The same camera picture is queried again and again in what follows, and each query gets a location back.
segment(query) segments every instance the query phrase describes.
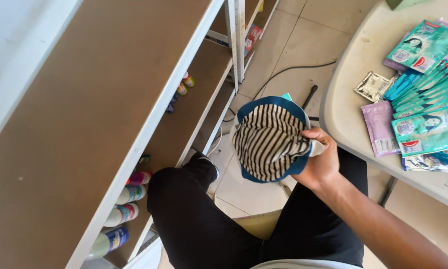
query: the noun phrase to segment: table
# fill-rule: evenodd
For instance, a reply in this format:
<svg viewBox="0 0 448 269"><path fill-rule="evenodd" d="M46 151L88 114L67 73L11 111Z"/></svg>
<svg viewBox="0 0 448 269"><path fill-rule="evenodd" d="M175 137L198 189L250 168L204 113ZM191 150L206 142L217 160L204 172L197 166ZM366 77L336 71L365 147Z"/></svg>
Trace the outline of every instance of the table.
<svg viewBox="0 0 448 269"><path fill-rule="evenodd" d="M337 62L320 107L320 126L345 150L448 205L448 173L404 171L401 155L375 158L361 107L370 101L353 89L370 71L392 77L385 57L424 19L448 21L448 0L392 11L384 0L366 16Z"/></svg>

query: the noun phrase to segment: black pants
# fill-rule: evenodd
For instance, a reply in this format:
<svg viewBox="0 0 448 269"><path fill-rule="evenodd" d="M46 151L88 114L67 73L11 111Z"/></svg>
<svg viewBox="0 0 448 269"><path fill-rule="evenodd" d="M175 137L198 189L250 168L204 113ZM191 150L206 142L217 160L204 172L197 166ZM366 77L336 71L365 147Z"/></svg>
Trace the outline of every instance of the black pants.
<svg viewBox="0 0 448 269"><path fill-rule="evenodd" d="M339 148L340 173L368 195L366 163ZM180 268L251 268L281 259L333 260L362 267L364 247L315 194L297 184L269 240L259 239L206 194L216 170L205 159L165 168L149 182L148 211L170 263Z"/></svg>

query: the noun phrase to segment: striped cloth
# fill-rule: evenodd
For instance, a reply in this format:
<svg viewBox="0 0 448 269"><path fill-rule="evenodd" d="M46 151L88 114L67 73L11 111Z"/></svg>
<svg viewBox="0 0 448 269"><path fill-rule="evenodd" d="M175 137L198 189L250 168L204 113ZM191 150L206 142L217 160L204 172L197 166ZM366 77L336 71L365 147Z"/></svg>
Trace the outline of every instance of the striped cloth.
<svg viewBox="0 0 448 269"><path fill-rule="evenodd" d="M304 111L292 101L269 96L244 105L236 117L232 144L249 180L266 183L300 174L309 156L320 154L323 145L302 136L310 127ZM319 152L312 151L318 143Z"/></svg>

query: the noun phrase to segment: person's right hand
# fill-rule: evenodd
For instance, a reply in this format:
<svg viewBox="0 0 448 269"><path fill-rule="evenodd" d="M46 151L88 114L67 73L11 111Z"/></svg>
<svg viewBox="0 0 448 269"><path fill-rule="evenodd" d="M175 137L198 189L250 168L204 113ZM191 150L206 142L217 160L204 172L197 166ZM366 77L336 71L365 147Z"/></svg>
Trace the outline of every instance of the person's right hand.
<svg viewBox="0 0 448 269"><path fill-rule="evenodd" d="M322 154L309 157L304 171L300 175L292 175L300 184L315 190L323 183L339 175L340 164L337 155L337 143L318 127L302 131L302 135L306 138L315 139L325 146Z"/></svg>

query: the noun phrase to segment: foot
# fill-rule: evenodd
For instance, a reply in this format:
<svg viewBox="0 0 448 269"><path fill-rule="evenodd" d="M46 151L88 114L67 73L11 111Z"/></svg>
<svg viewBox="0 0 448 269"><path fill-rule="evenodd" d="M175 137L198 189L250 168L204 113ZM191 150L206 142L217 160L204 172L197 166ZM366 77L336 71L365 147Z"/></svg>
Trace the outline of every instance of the foot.
<svg viewBox="0 0 448 269"><path fill-rule="evenodd" d="M202 154L201 152L197 151L196 153L194 153L194 155L192 155L192 157L191 157L191 159L189 160L189 162L192 163L192 162L195 162L195 161L198 161L198 160L201 160L201 159L205 159L205 160L207 160L208 162L210 162L210 163L214 166L214 168L216 168L217 176L216 176L216 178L212 181L212 182L214 182L216 179L219 178L219 169L217 169L217 167L214 165L214 163L213 163L207 156L205 156L205 155Z"/></svg>

